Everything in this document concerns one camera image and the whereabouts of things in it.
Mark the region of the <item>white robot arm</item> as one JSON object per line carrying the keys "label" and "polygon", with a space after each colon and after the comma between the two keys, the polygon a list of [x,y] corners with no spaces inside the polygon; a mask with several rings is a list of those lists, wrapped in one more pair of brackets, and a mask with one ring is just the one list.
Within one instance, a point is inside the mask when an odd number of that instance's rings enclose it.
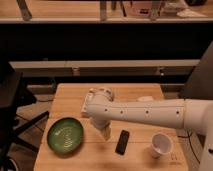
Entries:
{"label": "white robot arm", "polygon": [[199,171],[213,171],[213,100],[115,102],[113,91],[102,87],[91,89],[84,105],[91,123],[105,139],[110,135],[111,120],[185,129],[205,135]]}

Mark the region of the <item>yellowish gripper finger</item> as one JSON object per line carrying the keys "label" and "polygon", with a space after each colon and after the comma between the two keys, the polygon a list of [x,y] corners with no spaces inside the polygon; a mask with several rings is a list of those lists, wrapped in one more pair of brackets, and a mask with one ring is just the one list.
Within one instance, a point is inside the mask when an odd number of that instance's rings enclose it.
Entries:
{"label": "yellowish gripper finger", "polygon": [[101,134],[105,140],[108,140],[111,136],[111,128],[109,126],[105,127],[102,131]]}

